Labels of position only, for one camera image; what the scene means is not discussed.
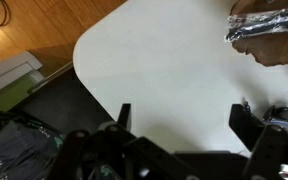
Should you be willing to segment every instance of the black plastic part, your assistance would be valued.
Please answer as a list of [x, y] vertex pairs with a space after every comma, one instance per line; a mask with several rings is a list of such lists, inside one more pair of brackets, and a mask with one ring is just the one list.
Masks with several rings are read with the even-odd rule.
[[78, 179], [82, 152], [89, 137], [87, 131], [73, 131], [67, 135], [47, 179]]
[[170, 155], [146, 138], [138, 138], [124, 147], [124, 152], [132, 159], [141, 162], [150, 171], [158, 174], [163, 179], [186, 179], [187, 176], [195, 176], [205, 179], [196, 169], [190, 167], [179, 158]]
[[274, 128], [279, 127], [266, 126], [258, 138], [252, 156], [244, 169], [244, 179], [255, 179], [254, 176], [271, 180], [282, 179], [279, 172], [284, 156], [284, 142], [287, 132], [282, 128], [279, 130], [274, 130]]
[[244, 156], [229, 152], [180, 153], [175, 156], [196, 170], [205, 172], [203, 175], [206, 180], [237, 180], [242, 177], [248, 161]]
[[264, 116], [264, 121], [283, 121], [288, 123], [288, 107], [279, 107], [272, 106], [270, 109], [268, 109]]
[[232, 105], [229, 126], [249, 151], [252, 151], [265, 128], [261, 121], [240, 104]]
[[131, 104], [123, 104], [120, 115], [117, 120], [117, 124], [125, 128], [127, 131], [131, 131], [132, 117], [131, 117]]
[[251, 113], [251, 106], [248, 104], [247, 101], [245, 101], [244, 106], [245, 106], [245, 110], [246, 110], [247, 112]]

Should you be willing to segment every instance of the gray fabric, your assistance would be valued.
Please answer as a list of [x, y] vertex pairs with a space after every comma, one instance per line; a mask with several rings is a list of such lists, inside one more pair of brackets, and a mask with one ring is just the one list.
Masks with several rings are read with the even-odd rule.
[[10, 121], [0, 131], [0, 180], [46, 178], [61, 143], [49, 129]]

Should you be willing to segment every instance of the white table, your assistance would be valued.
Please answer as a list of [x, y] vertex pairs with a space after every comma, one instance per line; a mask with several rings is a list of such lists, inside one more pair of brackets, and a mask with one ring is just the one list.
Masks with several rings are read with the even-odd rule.
[[128, 1], [79, 39], [77, 75], [114, 119], [132, 103], [132, 133], [170, 152], [239, 152], [231, 105], [245, 97], [258, 117], [288, 106], [288, 65], [263, 67], [223, 42], [234, 2]]

